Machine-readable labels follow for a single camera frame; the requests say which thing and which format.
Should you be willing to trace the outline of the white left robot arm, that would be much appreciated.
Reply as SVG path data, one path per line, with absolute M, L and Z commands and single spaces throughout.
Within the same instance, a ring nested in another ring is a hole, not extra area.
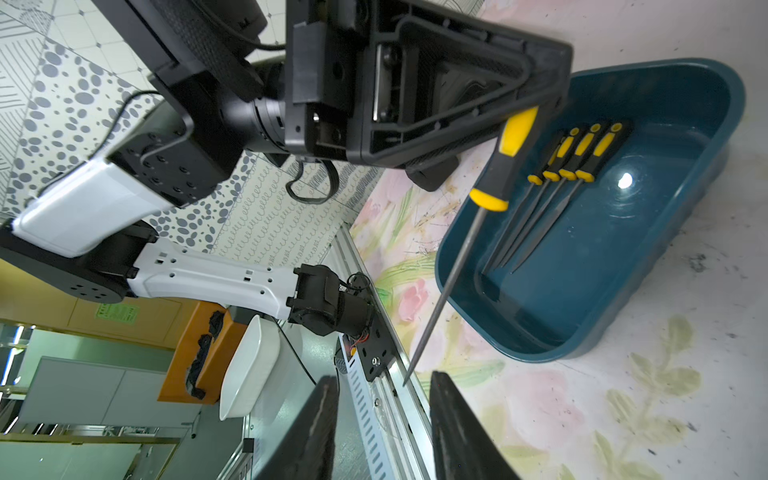
M 427 191 L 500 141 L 473 198 L 503 211 L 523 159 L 565 102 L 570 44 L 428 1 L 290 1 L 281 56 L 257 63 L 254 1 L 101 1 L 161 101 L 58 176 L 1 228 L 2 258 L 76 298 L 188 298 L 318 335 L 363 338 L 372 290 L 328 267 L 259 266 L 161 237 L 151 214 L 211 194 L 245 152 L 275 166 L 398 169 Z

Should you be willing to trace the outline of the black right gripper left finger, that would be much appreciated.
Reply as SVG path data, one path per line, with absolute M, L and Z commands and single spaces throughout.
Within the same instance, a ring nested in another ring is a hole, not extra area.
M 331 479 L 338 403 L 337 379 L 322 377 L 257 479 Z

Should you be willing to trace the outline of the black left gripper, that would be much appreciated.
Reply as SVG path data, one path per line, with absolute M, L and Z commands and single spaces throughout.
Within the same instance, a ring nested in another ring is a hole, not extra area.
M 286 52 L 259 62 L 251 148 L 381 168 L 428 168 L 558 106 L 573 49 L 429 1 L 292 1 Z

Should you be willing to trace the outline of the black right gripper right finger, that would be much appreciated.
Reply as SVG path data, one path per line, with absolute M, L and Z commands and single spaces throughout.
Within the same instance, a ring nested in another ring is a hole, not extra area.
M 447 373 L 432 373 L 429 400 L 437 479 L 520 479 Z

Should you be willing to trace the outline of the file with black yellow handle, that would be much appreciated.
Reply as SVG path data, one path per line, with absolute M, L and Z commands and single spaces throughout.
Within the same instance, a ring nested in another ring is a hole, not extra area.
M 415 353 L 411 357 L 407 373 L 404 375 L 405 380 L 409 380 L 415 372 L 439 317 L 478 238 L 487 214 L 490 212 L 505 212 L 509 209 L 512 184 L 518 175 L 522 162 L 535 145 L 550 116 L 551 108 L 540 105 L 521 111 L 511 116 L 504 123 L 486 168 L 478 177 L 475 186 L 468 195 L 469 200 L 477 206 L 475 218 L 458 251 Z

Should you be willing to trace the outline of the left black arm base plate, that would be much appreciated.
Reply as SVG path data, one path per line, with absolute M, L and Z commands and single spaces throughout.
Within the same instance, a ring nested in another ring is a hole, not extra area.
M 377 313 L 368 329 L 365 341 L 350 350 L 349 360 L 353 366 L 362 368 L 367 382 L 382 376 L 395 361 L 396 346 L 386 318 Z

